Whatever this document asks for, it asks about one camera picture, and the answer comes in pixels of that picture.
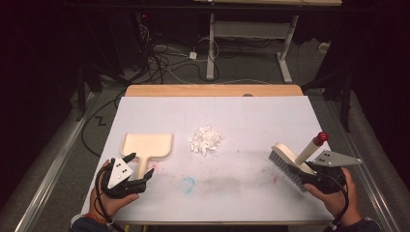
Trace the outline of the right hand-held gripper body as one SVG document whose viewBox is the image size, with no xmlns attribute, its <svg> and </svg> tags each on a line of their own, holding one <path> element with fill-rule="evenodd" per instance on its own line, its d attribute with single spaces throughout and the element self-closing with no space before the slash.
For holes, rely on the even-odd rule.
<svg viewBox="0 0 410 232">
<path fill-rule="evenodd" d="M 362 160 L 334 151 L 323 151 L 313 161 L 317 165 L 317 189 L 325 194 L 339 192 L 345 185 L 345 175 L 341 170 L 348 165 L 359 165 Z"/>
</svg>

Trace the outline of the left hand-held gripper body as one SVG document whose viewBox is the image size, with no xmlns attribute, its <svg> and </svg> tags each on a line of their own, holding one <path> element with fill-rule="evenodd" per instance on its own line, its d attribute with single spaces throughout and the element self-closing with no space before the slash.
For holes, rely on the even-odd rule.
<svg viewBox="0 0 410 232">
<path fill-rule="evenodd" d="M 146 190 L 149 174 L 142 179 L 130 181 L 132 169 L 124 159 L 112 159 L 102 174 L 101 189 L 109 198 L 121 199 L 133 193 L 142 193 Z"/>
</svg>

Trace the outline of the cream dustpan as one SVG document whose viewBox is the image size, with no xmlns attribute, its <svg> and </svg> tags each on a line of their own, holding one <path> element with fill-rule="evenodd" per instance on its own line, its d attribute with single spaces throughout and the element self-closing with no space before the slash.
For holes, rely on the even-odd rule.
<svg viewBox="0 0 410 232">
<path fill-rule="evenodd" d="M 135 178 L 142 179 L 147 172 L 150 159 L 165 158 L 172 148 L 172 134 L 132 134 L 127 133 L 121 146 L 124 156 L 135 153 L 138 159 Z"/>
</svg>

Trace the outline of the cream brush with red-tipped handle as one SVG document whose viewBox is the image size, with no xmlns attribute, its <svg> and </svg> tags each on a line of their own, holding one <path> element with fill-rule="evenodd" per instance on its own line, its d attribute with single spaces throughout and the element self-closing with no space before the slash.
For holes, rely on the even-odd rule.
<svg viewBox="0 0 410 232">
<path fill-rule="evenodd" d="M 283 143 L 277 142 L 272 147 L 269 155 L 274 165 L 298 188 L 304 189 L 302 178 L 315 179 L 315 171 L 307 164 L 307 160 L 312 156 L 329 138 L 324 131 L 319 132 L 311 139 L 300 155 L 296 155 Z"/>
</svg>

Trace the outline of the person's left hand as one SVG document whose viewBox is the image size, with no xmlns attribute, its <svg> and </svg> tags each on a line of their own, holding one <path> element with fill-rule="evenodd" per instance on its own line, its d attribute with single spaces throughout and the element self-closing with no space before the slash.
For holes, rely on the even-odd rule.
<svg viewBox="0 0 410 232">
<path fill-rule="evenodd" d="M 138 198 L 137 193 L 129 194 L 121 199 L 110 198 L 100 189 L 93 188 L 90 193 L 89 210 L 85 216 L 99 223 L 107 224 L 106 217 L 113 218 L 123 207 Z"/>
</svg>

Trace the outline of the person's right hand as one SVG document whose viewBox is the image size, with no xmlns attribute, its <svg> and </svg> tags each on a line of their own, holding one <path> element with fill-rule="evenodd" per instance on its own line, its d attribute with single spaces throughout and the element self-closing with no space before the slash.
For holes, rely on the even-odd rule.
<svg viewBox="0 0 410 232">
<path fill-rule="evenodd" d="M 321 200 L 326 209 L 335 218 L 340 218 L 339 224 L 342 227 L 347 227 L 359 222 L 362 219 L 362 216 L 359 211 L 359 197 L 356 184 L 354 183 L 351 173 L 347 168 L 342 167 L 342 171 L 346 179 L 346 186 L 344 189 L 348 193 L 349 199 L 349 204 L 344 214 L 342 212 L 346 200 L 342 191 L 332 194 L 325 194 L 311 184 L 304 184 L 304 187 L 311 195 Z"/>
</svg>

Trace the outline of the pile of white paper scraps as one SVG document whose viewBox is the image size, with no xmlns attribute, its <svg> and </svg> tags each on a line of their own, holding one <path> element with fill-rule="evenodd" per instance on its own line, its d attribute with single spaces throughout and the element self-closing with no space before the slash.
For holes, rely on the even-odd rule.
<svg viewBox="0 0 410 232">
<path fill-rule="evenodd" d="M 214 130 L 212 126 L 204 126 L 188 138 L 188 144 L 192 152 L 206 156 L 209 152 L 215 152 L 223 139 L 223 134 Z"/>
</svg>

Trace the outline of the dark metal stand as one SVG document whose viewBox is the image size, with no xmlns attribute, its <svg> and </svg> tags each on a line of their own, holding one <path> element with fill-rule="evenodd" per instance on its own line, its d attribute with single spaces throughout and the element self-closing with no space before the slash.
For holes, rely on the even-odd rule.
<svg viewBox="0 0 410 232">
<path fill-rule="evenodd" d="M 78 67 L 76 71 L 77 80 L 77 103 L 78 103 L 78 113 L 76 121 L 79 122 L 85 113 L 86 99 L 85 99 L 85 80 L 83 76 L 83 69 L 81 66 Z"/>
</svg>

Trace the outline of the white table mat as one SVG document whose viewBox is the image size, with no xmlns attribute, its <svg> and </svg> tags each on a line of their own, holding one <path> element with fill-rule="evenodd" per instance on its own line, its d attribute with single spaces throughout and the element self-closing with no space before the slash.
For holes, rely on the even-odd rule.
<svg viewBox="0 0 410 232">
<path fill-rule="evenodd" d="M 212 126 L 224 139 L 206 156 L 188 138 Z M 331 219 L 270 160 L 281 142 L 300 153 L 321 127 L 306 97 L 124 97 L 101 159 L 121 156 L 127 133 L 173 135 L 145 192 L 116 220 L 130 223 L 308 223 Z"/>
</svg>

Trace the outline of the wooden table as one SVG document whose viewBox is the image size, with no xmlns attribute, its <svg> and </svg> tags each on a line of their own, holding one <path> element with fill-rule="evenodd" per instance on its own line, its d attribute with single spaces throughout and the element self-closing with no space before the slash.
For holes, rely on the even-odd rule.
<svg viewBox="0 0 410 232">
<path fill-rule="evenodd" d="M 302 96 L 297 85 L 170 84 L 131 85 L 126 97 L 283 97 Z"/>
</svg>

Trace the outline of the aluminium floor rail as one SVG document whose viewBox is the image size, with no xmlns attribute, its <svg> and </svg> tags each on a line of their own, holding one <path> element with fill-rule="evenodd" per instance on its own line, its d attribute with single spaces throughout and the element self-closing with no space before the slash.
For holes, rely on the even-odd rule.
<svg viewBox="0 0 410 232">
<path fill-rule="evenodd" d="M 359 103 L 356 100 L 351 102 L 349 131 L 340 120 L 341 104 L 338 101 L 326 101 L 325 104 L 336 133 L 331 139 L 331 148 L 364 161 L 352 169 L 359 186 L 363 214 L 375 218 L 384 232 L 405 232 L 407 187 L 388 159 Z"/>
<path fill-rule="evenodd" d="M 30 177 L 25 181 L 37 181 L 37 191 L 17 224 L 14 232 L 31 232 L 61 175 L 87 117 L 91 114 L 100 94 L 90 93 L 85 102 L 85 111 L 74 113 L 57 131 L 46 149 L 35 161 Z"/>
</svg>

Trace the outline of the white desk frame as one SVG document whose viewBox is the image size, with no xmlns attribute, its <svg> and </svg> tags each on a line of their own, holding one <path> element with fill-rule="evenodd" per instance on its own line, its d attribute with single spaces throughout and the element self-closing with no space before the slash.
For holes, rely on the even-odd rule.
<svg viewBox="0 0 410 232">
<path fill-rule="evenodd" d="M 195 0 L 196 2 L 206 2 L 209 6 L 222 6 L 228 4 L 255 5 L 256 7 L 339 7 L 341 0 Z M 250 22 L 241 19 L 215 20 L 215 14 L 210 14 L 209 21 L 209 48 L 207 58 L 207 80 L 215 80 L 216 64 L 220 48 L 215 42 L 215 38 L 242 38 L 242 39 L 284 39 L 284 46 L 281 52 L 276 54 L 278 66 L 281 71 L 283 81 L 291 83 L 292 78 L 286 64 L 286 56 L 293 39 L 299 16 L 293 14 L 289 22 Z"/>
</svg>

